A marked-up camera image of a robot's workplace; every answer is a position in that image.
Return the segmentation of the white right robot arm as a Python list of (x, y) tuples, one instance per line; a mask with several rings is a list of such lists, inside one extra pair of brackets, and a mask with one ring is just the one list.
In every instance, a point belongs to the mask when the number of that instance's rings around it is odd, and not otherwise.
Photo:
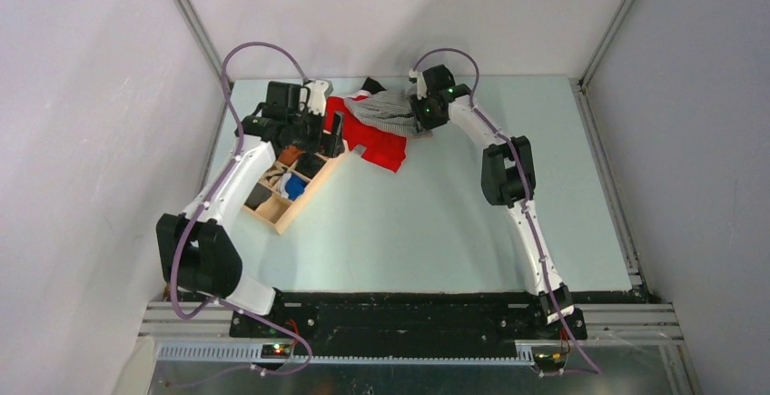
[(531, 142), (500, 129), (477, 104), (474, 90), (458, 84), (445, 65), (412, 69), (409, 81), (415, 86), (408, 94), (411, 110), (421, 127), (453, 123), (481, 149), (481, 191), (488, 204), (507, 209), (528, 269), (526, 291), (533, 299), (529, 329), (541, 339), (554, 337), (575, 306), (538, 222)]

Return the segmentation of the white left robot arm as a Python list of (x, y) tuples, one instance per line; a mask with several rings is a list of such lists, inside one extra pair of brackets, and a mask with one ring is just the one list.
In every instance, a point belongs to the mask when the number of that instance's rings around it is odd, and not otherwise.
[(332, 91), (323, 79), (270, 81), (264, 101), (237, 119), (234, 145), (219, 175), (182, 212), (165, 213), (156, 224), (171, 294), (185, 290), (226, 301), (253, 313), (252, 326), (263, 336), (283, 333), (287, 313), (273, 304), (277, 290), (245, 272), (229, 232), (259, 178), (275, 164), (277, 150), (294, 146), (330, 158), (343, 153), (342, 113), (325, 125)]

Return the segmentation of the grey striped underwear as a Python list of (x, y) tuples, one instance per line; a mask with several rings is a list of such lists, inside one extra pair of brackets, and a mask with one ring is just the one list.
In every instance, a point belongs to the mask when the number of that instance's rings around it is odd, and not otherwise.
[(402, 91), (381, 91), (361, 99), (346, 97), (343, 103), (361, 123), (384, 133), (412, 139), (432, 136), (432, 131), (418, 122)]

